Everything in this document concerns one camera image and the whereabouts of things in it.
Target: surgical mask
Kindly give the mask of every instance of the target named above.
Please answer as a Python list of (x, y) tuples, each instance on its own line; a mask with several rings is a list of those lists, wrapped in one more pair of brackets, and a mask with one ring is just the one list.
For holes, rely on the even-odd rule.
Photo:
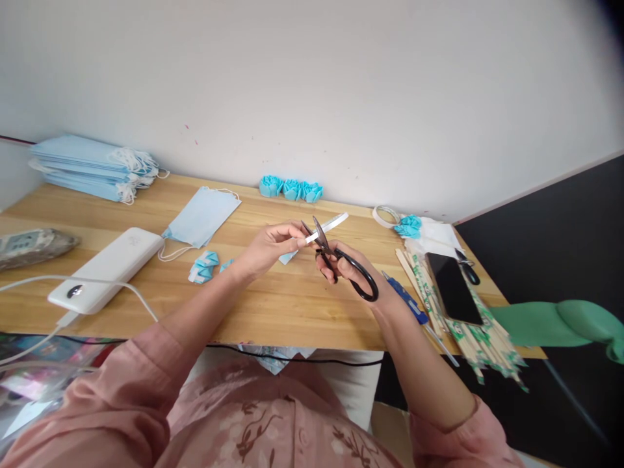
[(134, 186), (130, 183), (90, 183), (81, 180), (79, 177), (68, 177), (67, 174), (59, 172), (58, 174), (44, 174), (44, 180), (54, 185), (60, 185), (66, 189), (77, 190), (89, 195), (95, 195), (106, 200), (114, 202), (122, 202), (126, 205), (132, 205), (137, 193)]
[(162, 233), (166, 239), (185, 242), (192, 247), (185, 247), (169, 255), (163, 255), (162, 252), (159, 252), (159, 259), (171, 261), (191, 248), (198, 249), (205, 246), (215, 235), (217, 229), (241, 204), (240, 202), (238, 194), (230, 190), (200, 188)]
[(47, 182), (129, 205), (137, 189), (160, 177), (158, 164), (144, 151), (74, 135), (50, 138), (33, 145), (31, 152), (30, 166), (43, 172)]

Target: blue screwdriver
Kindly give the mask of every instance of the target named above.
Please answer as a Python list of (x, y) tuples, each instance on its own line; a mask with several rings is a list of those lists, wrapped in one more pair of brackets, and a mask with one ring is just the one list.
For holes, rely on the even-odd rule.
[(382, 271), (382, 274), (383, 274), (383, 277), (388, 281), (388, 283), (390, 283), (390, 286), (392, 286), (392, 288), (396, 291), (396, 293), (399, 296), (401, 296), (401, 299), (403, 299), (403, 301), (405, 301), (405, 303), (411, 309), (411, 312), (414, 314), (414, 317), (416, 317), (416, 320), (418, 320), (418, 323), (420, 325), (424, 325), (424, 328), (429, 332), (429, 334), (434, 338), (434, 340), (444, 350), (444, 352), (446, 353), (446, 355), (448, 356), (450, 361), (453, 363), (453, 365), (455, 367), (459, 367), (460, 364), (457, 362), (457, 359), (455, 359), (455, 357), (446, 348), (446, 346), (444, 345), (442, 340), (431, 329), (431, 326), (428, 323), (429, 322), (429, 317), (427, 317), (427, 314), (422, 312), (418, 308), (418, 305), (416, 304), (416, 301), (414, 299), (412, 299), (410, 294), (405, 290), (405, 288), (401, 285), (401, 283), (399, 283), (394, 278), (390, 278), (385, 271)]

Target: white power bank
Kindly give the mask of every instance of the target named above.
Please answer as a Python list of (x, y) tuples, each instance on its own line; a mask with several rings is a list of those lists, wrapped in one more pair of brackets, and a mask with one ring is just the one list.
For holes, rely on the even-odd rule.
[[(163, 245), (164, 239), (158, 234), (131, 227), (72, 276), (127, 283)], [(92, 315), (99, 312), (121, 288), (119, 285), (68, 279), (47, 299), (64, 309)]]

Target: black phone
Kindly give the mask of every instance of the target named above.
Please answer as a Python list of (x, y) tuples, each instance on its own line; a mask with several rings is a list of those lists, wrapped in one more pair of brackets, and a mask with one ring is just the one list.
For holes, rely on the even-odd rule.
[(434, 275), (435, 288), (443, 313), (452, 320), (483, 325), (483, 319), (457, 260), (436, 253), (428, 253), (426, 258)]

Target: green fabric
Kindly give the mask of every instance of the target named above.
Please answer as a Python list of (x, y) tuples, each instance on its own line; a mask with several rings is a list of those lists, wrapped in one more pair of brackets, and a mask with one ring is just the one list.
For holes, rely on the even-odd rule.
[(582, 300), (525, 302), (490, 309), (518, 346), (607, 345), (612, 361), (624, 364), (624, 325), (597, 304)]

